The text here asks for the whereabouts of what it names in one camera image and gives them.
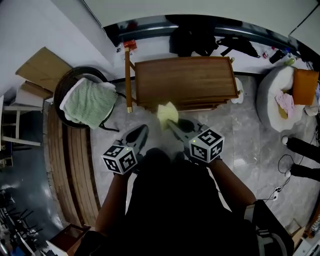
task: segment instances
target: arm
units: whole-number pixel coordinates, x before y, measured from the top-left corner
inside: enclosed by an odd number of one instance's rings
[[[256,201],[255,195],[221,159],[213,160],[208,167],[231,211],[243,215],[246,207]]]
[[[125,175],[115,174],[108,194],[95,221],[95,231],[104,236],[117,229],[126,214],[128,179],[131,172]]]

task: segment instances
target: green towel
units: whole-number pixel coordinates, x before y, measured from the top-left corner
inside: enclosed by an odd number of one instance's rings
[[[85,78],[72,91],[62,110],[68,120],[96,129],[107,117],[117,98],[114,88],[104,87]]]

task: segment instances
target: black bag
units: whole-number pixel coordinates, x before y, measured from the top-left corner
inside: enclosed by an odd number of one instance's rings
[[[255,48],[252,46],[252,44],[241,35],[240,36],[228,35],[225,38],[219,40],[217,44],[220,46],[228,47],[228,49],[226,49],[224,52],[221,53],[222,56],[225,56],[231,50],[236,50],[244,54],[248,54],[252,57],[260,58],[260,56],[258,55]]]
[[[219,46],[214,36],[216,18],[203,15],[167,15],[166,18],[179,25],[169,41],[169,51],[179,57],[190,57],[192,52],[210,56]]]

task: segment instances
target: yellow cloth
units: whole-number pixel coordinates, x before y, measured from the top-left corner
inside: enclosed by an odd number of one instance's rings
[[[179,119],[179,113],[176,107],[169,102],[167,105],[159,105],[158,112],[156,114],[157,118],[160,121],[161,130],[165,130],[167,128],[167,120],[172,120],[177,123]]]
[[[280,105],[277,103],[278,105],[278,109],[279,109],[279,114],[283,119],[288,119],[288,114],[286,113],[286,111],[284,109],[282,109],[280,107]]]
[[[293,103],[295,105],[312,105],[318,84],[319,72],[295,69],[293,75]]]

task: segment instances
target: marble floor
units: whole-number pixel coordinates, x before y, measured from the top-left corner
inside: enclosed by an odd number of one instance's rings
[[[242,104],[220,105],[211,111],[197,111],[183,113],[192,116],[225,136],[224,151],[221,154],[229,168],[252,190],[257,199],[267,199],[274,188],[281,186],[286,177],[278,172],[278,161],[283,154],[290,154],[296,163],[302,159],[301,155],[288,150],[281,143],[283,135],[294,136],[310,142],[315,134],[316,118],[305,113],[302,119],[294,125],[292,130],[278,133],[268,130],[260,122],[256,112],[255,98],[257,81],[252,76],[237,76],[243,84],[244,101]],[[118,90],[124,90],[124,83],[116,84]],[[93,167],[99,200],[102,203],[107,195],[113,174],[107,172],[101,155],[108,147],[119,139],[123,133],[141,124],[149,126],[149,137],[142,154],[148,149],[158,147],[172,157],[174,152],[183,149],[182,143],[177,141],[169,130],[161,132],[159,122],[154,114],[141,107],[134,106],[133,113],[126,113],[126,102],[120,98],[106,125],[117,127],[120,132],[91,130],[91,147]],[[292,160],[284,157],[279,166],[286,171]],[[303,158],[302,165],[319,168],[319,164],[308,158]],[[133,174],[128,184],[127,206],[130,202]],[[280,192],[278,200],[266,202],[268,207],[283,226],[288,225],[295,218],[301,225],[305,225],[313,211],[320,190],[320,183],[312,179],[291,177],[289,183]]]
[[[0,189],[10,193],[15,212],[33,211],[26,221],[30,227],[42,229],[34,238],[37,248],[46,247],[46,240],[58,234],[63,225],[59,218],[48,183],[43,145],[44,115],[40,111],[30,111],[20,117],[20,138],[41,142],[41,146],[31,146],[29,150],[13,152],[13,166],[2,169]]]

